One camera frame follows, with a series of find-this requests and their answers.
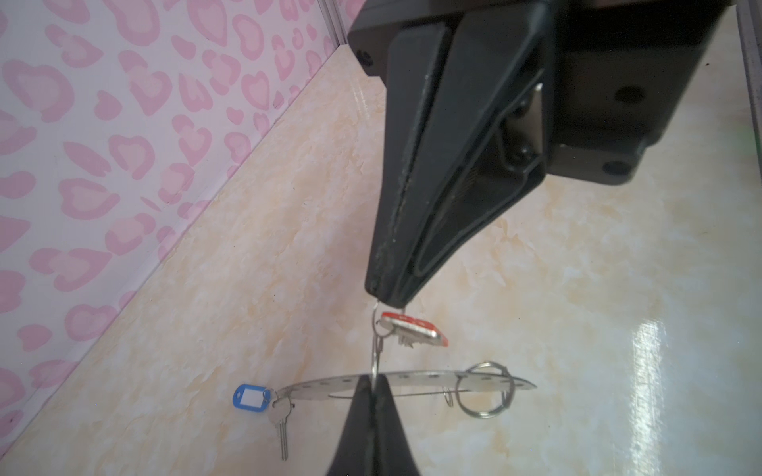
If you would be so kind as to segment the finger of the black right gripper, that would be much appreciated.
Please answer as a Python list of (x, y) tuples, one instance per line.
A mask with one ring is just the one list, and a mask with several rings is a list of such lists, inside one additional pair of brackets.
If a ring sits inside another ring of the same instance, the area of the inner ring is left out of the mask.
[(408, 187), (451, 37), (445, 23), (432, 23), (399, 31), (389, 45), (383, 178), (366, 275), (377, 298), (395, 296), (415, 247)]

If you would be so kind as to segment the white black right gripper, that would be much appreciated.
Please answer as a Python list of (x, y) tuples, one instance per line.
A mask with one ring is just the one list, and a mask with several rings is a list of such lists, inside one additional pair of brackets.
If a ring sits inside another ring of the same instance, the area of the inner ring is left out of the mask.
[(406, 199), (405, 307), (468, 239), (546, 174), (618, 186), (658, 142), (724, 1), (369, 1), (348, 35), (385, 85), (399, 31), (452, 37)]

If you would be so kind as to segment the split ring gripped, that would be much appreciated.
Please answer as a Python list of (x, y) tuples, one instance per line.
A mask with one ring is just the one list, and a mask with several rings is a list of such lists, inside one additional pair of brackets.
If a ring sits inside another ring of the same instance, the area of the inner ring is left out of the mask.
[(375, 389), (379, 375), (380, 356), (383, 347), (383, 336), (376, 329), (379, 301), (375, 301), (371, 315), (372, 347), (371, 347), (371, 387)]

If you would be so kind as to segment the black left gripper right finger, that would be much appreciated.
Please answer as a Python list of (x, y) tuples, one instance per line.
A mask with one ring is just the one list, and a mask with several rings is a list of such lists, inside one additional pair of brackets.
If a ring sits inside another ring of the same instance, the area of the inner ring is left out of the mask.
[(374, 475), (420, 475), (385, 375), (376, 378), (373, 390), (373, 430)]

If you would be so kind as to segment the red key tag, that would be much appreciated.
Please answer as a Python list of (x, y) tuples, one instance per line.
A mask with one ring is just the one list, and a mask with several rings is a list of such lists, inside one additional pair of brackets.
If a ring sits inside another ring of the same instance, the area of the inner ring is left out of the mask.
[(398, 337), (401, 345), (412, 348), (415, 344), (426, 344), (436, 347), (448, 347), (450, 343), (444, 333), (436, 325), (416, 319), (404, 313), (382, 313), (379, 325)]

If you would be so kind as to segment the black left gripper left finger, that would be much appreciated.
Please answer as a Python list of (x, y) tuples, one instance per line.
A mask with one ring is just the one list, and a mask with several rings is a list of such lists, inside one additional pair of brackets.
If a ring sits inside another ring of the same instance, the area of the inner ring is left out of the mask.
[(368, 376), (361, 376), (327, 475), (373, 475), (374, 452), (373, 387)]

